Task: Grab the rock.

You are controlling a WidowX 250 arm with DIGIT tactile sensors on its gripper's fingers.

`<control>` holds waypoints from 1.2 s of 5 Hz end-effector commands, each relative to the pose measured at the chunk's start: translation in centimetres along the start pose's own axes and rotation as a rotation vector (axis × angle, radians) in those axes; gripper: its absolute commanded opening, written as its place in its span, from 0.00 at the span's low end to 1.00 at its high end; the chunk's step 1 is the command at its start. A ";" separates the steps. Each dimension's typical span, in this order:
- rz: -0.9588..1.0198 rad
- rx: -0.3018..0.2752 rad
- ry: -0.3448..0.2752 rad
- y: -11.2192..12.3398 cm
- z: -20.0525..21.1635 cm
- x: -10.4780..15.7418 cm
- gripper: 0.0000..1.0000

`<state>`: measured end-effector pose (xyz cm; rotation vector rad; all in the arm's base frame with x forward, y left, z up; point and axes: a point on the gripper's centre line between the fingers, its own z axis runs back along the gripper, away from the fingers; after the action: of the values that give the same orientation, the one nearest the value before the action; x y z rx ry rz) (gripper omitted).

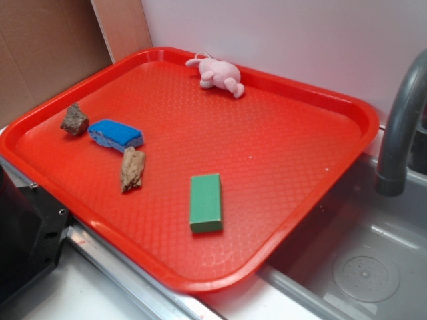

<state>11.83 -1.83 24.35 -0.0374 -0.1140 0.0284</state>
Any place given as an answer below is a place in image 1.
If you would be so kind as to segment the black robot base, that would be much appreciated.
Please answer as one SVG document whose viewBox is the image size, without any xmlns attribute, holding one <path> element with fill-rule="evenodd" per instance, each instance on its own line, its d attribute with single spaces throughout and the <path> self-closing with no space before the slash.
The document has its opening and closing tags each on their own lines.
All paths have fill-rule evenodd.
<svg viewBox="0 0 427 320">
<path fill-rule="evenodd" d="M 38 185 L 16 186 L 1 169 L 1 306 L 52 272 L 69 209 Z"/>
</svg>

